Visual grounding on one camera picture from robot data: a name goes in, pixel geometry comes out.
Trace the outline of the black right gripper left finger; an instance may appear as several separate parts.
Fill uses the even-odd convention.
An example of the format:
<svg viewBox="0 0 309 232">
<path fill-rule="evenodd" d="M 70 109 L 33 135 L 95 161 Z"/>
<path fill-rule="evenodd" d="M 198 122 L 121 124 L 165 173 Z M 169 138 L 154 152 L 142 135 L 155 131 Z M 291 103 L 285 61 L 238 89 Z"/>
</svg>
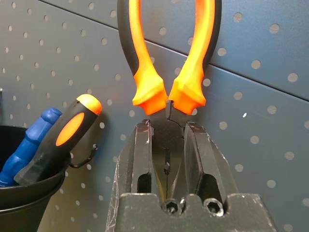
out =
<svg viewBox="0 0 309 232">
<path fill-rule="evenodd" d="M 138 123 L 119 154 L 107 215 L 107 232 L 140 232 L 152 193 L 152 142 L 149 120 Z"/>
</svg>

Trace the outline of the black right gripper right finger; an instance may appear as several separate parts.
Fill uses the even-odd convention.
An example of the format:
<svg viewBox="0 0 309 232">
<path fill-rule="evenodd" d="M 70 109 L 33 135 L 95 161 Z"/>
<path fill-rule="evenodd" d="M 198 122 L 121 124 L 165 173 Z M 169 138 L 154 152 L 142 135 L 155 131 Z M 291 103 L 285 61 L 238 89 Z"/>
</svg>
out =
<svg viewBox="0 0 309 232">
<path fill-rule="evenodd" d="M 239 193 L 226 158 L 206 130 L 193 121 L 187 122 L 184 130 L 184 168 L 189 194 Z"/>
</svg>

